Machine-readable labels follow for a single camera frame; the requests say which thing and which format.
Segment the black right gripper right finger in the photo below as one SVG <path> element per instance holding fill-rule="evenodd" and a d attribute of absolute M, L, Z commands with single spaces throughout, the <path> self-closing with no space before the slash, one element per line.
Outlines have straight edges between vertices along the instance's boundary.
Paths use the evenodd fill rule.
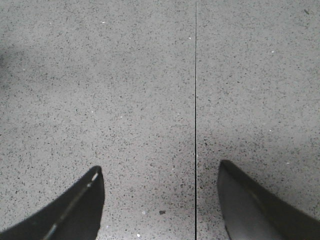
<path fill-rule="evenodd" d="M 222 160 L 218 198 L 231 240 L 318 240 L 320 222 L 269 192 L 230 160 Z"/>

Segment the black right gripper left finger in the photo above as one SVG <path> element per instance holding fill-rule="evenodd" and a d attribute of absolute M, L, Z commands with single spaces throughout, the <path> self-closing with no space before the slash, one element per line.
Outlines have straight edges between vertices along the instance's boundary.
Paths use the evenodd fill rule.
<path fill-rule="evenodd" d="M 104 179 L 92 167 L 57 199 L 1 232 L 2 240 L 94 240 L 101 227 Z"/>

